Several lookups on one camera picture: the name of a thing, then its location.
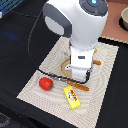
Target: black table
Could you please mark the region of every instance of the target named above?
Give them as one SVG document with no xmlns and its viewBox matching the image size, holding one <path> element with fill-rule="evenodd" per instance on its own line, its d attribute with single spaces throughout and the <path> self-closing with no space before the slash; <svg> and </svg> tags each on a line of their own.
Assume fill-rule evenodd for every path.
<svg viewBox="0 0 128 128">
<path fill-rule="evenodd" d="M 15 11 L 37 16 L 46 2 L 24 1 Z M 27 40 L 35 18 L 13 13 L 0 19 L 0 104 L 33 118 L 51 128 L 75 126 L 17 99 L 36 69 L 27 53 Z M 39 66 L 59 36 L 50 32 L 41 18 L 31 40 L 31 52 Z M 100 42 L 119 47 L 96 128 L 128 127 L 128 45 L 99 38 Z"/>
</svg>

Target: black cable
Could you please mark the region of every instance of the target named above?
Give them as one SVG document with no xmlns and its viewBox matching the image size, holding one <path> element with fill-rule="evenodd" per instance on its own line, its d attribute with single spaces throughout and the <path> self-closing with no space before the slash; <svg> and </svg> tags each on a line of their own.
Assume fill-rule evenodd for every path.
<svg viewBox="0 0 128 128">
<path fill-rule="evenodd" d="M 10 12 L 12 12 L 12 13 L 14 13 L 14 14 L 17 14 L 17 15 L 20 15 L 20 16 L 32 17 L 32 18 L 37 18 L 37 17 L 38 17 L 38 16 L 31 16 L 31 15 L 27 15 L 27 14 L 22 14 L 22 13 L 15 12 L 15 11 L 13 11 L 13 10 L 6 9 L 6 8 L 2 8 L 2 7 L 0 7 L 0 9 L 6 10 L 6 11 L 10 11 Z"/>
<path fill-rule="evenodd" d="M 31 62 L 32 62 L 32 64 L 33 64 L 33 66 L 34 66 L 38 71 L 40 71 L 41 73 L 43 73 L 43 74 L 45 74 L 45 75 L 48 75 L 48 76 L 50 76 L 50 77 L 53 77 L 53 78 L 60 78 L 61 80 L 70 80 L 70 81 L 73 81 L 73 82 L 76 82 L 76 83 L 85 84 L 85 83 L 89 80 L 90 72 L 87 72 L 86 81 L 85 81 L 85 82 L 80 82 L 80 81 L 77 81 L 77 80 L 74 80 L 74 79 L 71 79 L 71 78 L 62 77 L 62 76 L 57 76 L 57 75 L 51 74 L 51 73 L 46 73 L 46 72 L 40 70 L 40 69 L 37 67 L 37 65 L 35 64 L 35 62 L 34 62 L 34 60 L 33 60 L 33 58 L 32 58 L 32 54 L 31 54 L 31 52 L 30 52 L 30 43 L 31 43 L 31 37 L 32 37 L 33 31 L 34 31 L 34 29 L 35 29 L 35 27 L 36 27 L 36 25 L 37 25 L 38 20 L 40 19 L 41 15 L 42 15 L 42 11 L 43 11 L 43 8 L 41 9 L 41 11 L 40 11 L 38 17 L 37 17 L 36 20 L 35 20 L 34 25 L 33 25 L 32 29 L 31 29 L 31 31 L 30 31 L 29 38 L 28 38 L 28 55 L 29 55 L 29 58 L 30 58 L 30 60 L 31 60 Z"/>
</svg>

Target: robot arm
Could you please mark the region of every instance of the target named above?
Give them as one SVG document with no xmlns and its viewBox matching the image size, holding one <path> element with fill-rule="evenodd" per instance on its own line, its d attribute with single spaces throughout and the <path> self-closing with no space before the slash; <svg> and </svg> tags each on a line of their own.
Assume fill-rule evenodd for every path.
<svg viewBox="0 0 128 128">
<path fill-rule="evenodd" d="M 70 38 L 72 78 L 84 79 L 107 20 L 106 1 L 49 0 L 43 15 L 51 31 Z"/>
</svg>

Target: yellow box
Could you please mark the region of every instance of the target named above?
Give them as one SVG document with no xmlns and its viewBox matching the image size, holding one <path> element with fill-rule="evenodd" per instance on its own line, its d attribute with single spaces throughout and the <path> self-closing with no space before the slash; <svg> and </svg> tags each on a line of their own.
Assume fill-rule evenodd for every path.
<svg viewBox="0 0 128 128">
<path fill-rule="evenodd" d="M 68 86 L 66 88 L 63 88 L 63 90 L 64 90 L 64 93 L 65 93 L 67 100 L 70 104 L 71 109 L 73 110 L 75 108 L 80 107 L 80 102 L 79 102 L 72 86 Z"/>
</svg>

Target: orange handle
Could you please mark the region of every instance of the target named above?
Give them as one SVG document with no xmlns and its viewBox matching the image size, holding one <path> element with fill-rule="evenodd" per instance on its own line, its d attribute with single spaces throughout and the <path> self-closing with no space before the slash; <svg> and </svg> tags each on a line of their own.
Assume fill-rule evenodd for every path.
<svg viewBox="0 0 128 128">
<path fill-rule="evenodd" d="M 72 82 L 72 81 L 70 81 L 70 80 L 67 81 L 67 84 L 72 85 L 72 86 L 74 86 L 74 87 L 76 87 L 76 88 L 79 88 L 79 89 L 81 89 L 81 90 L 84 90 L 84 91 L 89 91 L 89 88 L 88 88 L 88 87 L 83 86 L 83 85 L 81 85 L 81 84 L 77 84 L 77 83 Z"/>
<path fill-rule="evenodd" d="M 93 64 L 101 65 L 101 62 L 97 60 L 93 60 Z"/>
</svg>

